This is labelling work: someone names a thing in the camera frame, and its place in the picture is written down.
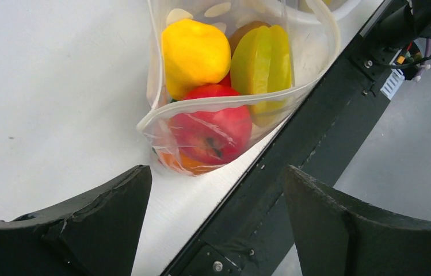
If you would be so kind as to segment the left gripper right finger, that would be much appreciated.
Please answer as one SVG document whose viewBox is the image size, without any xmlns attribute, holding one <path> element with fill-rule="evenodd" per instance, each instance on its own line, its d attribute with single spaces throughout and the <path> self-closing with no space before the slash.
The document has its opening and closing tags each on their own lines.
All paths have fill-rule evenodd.
<svg viewBox="0 0 431 276">
<path fill-rule="evenodd" d="M 373 206 L 294 166 L 284 196 L 304 275 L 431 275 L 431 221 Z"/>
</svg>

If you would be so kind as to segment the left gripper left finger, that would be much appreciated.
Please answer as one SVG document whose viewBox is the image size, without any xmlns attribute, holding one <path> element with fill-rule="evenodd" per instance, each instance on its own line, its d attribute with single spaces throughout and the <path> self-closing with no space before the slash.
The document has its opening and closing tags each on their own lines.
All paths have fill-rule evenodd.
<svg viewBox="0 0 431 276">
<path fill-rule="evenodd" d="M 130 275 L 150 197 L 149 166 L 13 221 L 0 221 L 0 275 Z"/>
</svg>

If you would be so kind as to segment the orange fruit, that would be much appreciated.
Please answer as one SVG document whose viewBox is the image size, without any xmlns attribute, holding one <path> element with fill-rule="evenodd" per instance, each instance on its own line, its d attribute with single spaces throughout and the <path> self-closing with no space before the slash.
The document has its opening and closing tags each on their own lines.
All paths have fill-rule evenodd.
<svg viewBox="0 0 431 276">
<path fill-rule="evenodd" d="M 183 153 L 171 154 L 155 150 L 158 156 L 158 162 L 174 172 L 188 175 L 199 176 L 209 173 L 221 167 L 221 165 L 208 165 L 194 159 L 191 159 Z"/>
</svg>

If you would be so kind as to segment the red apple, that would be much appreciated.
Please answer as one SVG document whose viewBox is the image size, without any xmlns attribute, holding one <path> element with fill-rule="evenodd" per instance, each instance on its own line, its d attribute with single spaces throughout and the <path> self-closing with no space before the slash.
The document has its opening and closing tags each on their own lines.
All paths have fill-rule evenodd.
<svg viewBox="0 0 431 276">
<path fill-rule="evenodd" d="M 249 108 L 180 113 L 169 121 L 180 151 L 207 165 L 223 165 L 238 158 L 249 145 L 253 123 Z"/>
</svg>

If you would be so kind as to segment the red tomato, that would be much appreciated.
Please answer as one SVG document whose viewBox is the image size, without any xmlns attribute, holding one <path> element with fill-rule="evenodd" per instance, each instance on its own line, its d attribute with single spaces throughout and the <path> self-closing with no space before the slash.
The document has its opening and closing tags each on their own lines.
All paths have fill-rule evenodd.
<svg viewBox="0 0 431 276">
<path fill-rule="evenodd" d="M 227 75 L 218 84 L 225 87 L 231 87 L 230 72 L 228 72 Z"/>
</svg>

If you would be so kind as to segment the clear zip top bag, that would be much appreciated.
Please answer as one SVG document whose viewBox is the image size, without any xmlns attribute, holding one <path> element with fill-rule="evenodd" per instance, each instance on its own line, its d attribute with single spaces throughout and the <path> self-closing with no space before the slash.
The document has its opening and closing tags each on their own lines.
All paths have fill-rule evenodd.
<svg viewBox="0 0 431 276">
<path fill-rule="evenodd" d="M 148 2 L 150 111 L 137 129 L 156 166 L 221 168 L 300 106 L 341 46 L 330 6 L 304 4 L 306 13 L 299 1 Z"/>
</svg>

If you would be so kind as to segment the yellow pear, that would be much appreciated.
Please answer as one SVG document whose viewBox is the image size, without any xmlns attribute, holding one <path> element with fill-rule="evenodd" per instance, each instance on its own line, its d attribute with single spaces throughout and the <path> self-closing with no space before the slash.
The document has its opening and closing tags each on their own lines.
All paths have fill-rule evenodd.
<svg viewBox="0 0 431 276">
<path fill-rule="evenodd" d="M 199 86 L 219 83 L 231 66 L 226 35 L 213 25 L 191 19 L 162 31 L 162 55 L 166 90 L 177 101 Z"/>
</svg>

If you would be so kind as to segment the white plastic basket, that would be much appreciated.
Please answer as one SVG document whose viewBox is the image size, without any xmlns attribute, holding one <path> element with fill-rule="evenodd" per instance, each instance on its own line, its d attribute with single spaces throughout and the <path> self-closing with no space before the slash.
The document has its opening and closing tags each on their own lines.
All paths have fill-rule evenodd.
<svg viewBox="0 0 431 276">
<path fill-rule="evenodd" d="M 347 16 L 357 5 L 360 0 L 332 0 L 323 1 L 330 9 L 334 18 L 339 21 Z M 319 21 L 315 13 L 310 9 L 305 0 L 286 1 L 287 16 L 289 20 L 297 21 L 301 24 L 316 25 Z"/>
</svg>

